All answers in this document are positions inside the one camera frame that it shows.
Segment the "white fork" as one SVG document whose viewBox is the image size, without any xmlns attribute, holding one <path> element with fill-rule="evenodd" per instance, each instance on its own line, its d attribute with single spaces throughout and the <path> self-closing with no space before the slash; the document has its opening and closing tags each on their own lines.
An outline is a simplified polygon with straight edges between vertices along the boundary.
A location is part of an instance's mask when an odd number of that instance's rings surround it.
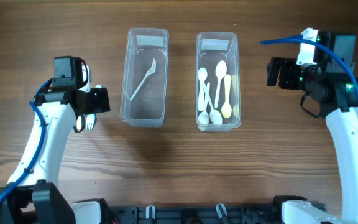
<svg viewBox="0 0 358 224">
<path fill-rule="evenodd" d="M 133 92 L 130 100 L 132 101 L 136 95 L 138 94 L 139 90 L 142 88 L 142 86 L 144 85 L 146 79 L 151 76 L 152 74 L 155 73 L 156 71 L 156 67 L 157 67 L 157 62 L 156 62 L 156 59 L 153 58 L 152 59 L 152 65 L 151 67 L 147 70 L 146 74 L 144 75 L 144 78 L 142 79 L 142 81 L 139 83 L 138 87 L 135 89 L 135 91 Z"/>
<path fill-rule="evenodd" d="M 96 121 L 97 121 L 97 117 L 95 114 L 89 114 L 87 117 L 86 117 L 86 130 L 87 131 L 92 131 L 95 124 L 96 124 Z"/>
</svg>

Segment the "yellow plastic fork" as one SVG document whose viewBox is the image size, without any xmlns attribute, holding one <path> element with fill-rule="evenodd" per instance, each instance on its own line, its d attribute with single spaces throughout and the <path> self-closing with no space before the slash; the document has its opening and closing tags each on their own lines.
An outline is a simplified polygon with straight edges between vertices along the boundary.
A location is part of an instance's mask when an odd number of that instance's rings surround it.
<svg viewBox="0 0 358 224">
<path fill-rule="evenodd" d="M 76 119 L 76 124 L 74 126 L 74 132 L 75 133 L 80 133 L 84 130 L 85 128 L 85 117 L 84 116 L 79 116 Z"/>
</svg>

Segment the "white spoon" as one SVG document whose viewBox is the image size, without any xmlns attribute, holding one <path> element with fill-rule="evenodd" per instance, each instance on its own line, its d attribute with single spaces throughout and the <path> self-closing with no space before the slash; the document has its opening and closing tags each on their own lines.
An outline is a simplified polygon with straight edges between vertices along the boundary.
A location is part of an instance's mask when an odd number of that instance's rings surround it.
<svg viewBox="0 0 358 224">
<path fill-rule="evenodd" d="M 211 107 L 210 112 L 209 112 L 210 120 L 212 121 L 213 124 L 222 125 L 223 118 L 222 118 L 220 112 L 218 110 L 216 110 L 214 108 L 213 104 L 212 104 L 211 97 L 209 95 L 208 87 L 206 86 L 205 83 L 202 83 L 202 87 L 203 87 L 203 90 L 204 90 L 206 101 L 209 103 L 209 105 Z"/>
<path fill-rule="evenodd" d="M 214 107 L 218 107 L 219 103 L 219 96 L 220 96 L 220 88 L 221 88 L 221 80 L 224 78 L 227 72 L 227 65 L 224 60 L 221 60 L 216 65 L 215 69 L 215 75 L 217 78 L 217 87 L 216 87 L 216 93 L 215 93 L 215 99 L 214 99 Z"/>
<path fill-rule="evenodd" d="M 208 72 L 204 67 L 201 67 L 197 72 L 197 78 L 200 82 L 200 88 L 198 93 L 198 110 L 203 111 L 204 108 L 204 90 L 203 85 L 208 77 Z"/>
<path fill-rule="evenodd" d="M 203 125 L 209 124 L 209 114 L 207 112 L 208 104 L 210 101 L 209 88 L 210 88 L 210 82 L 208 82 L 206 84 L 206 88 L 204 88 L 204 107 L 203 107 L 203 111 L 198 116 L 198 121 Z"/>
</svg>

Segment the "yellow plastic spoon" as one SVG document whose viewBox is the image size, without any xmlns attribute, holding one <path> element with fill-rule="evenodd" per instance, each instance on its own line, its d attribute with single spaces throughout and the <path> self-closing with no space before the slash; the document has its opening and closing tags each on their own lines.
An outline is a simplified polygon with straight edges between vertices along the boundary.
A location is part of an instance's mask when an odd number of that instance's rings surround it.
<svg viewBox="0 0 358 224">
<path fill-rule="evenodd" d="M 222 116 L 226 119 L 231 117 L 232 114 L 232 107 L 229 102 L 230 93 L 231 93 L 231 76 L 226 74 L 224 77 L 224 92 L 225 92 L 225 99 L 224 104 L 221 107 Z"/>
</svg>

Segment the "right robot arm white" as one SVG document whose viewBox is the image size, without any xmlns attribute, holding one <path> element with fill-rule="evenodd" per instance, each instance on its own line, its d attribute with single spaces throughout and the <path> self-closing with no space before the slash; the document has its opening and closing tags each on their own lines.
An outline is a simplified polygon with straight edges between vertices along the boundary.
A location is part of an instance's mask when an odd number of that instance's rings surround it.
<svg viewBox="0 0 358 224">
<path fill-rule="evenodd" d="M 323 118 L 333 139 L 342 188 L 339 223 L 358 223 L 358 78 L 338 63 L 322 60 L 300 63 L 274 57 L 267 65 L 267 85 L 304 91 L 319 103 L 315 116 Z"/>
</svg>

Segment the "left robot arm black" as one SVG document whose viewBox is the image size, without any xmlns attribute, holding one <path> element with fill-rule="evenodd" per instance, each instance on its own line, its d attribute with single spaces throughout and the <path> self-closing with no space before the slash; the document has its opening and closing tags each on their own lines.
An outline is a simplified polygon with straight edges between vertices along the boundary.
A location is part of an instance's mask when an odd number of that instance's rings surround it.
<svg viewBox="0 0 358 224">
<path fill-rule="evenodd" d="M 44 87 L 30 105 L 30 138 L 7 185 L 0 187 L 0 223 L 101 223 L 103 201 L 70 205 L 58 189 L 58 175 L 77 118 L 110 110 L 107 89 Z"/>
</svg>

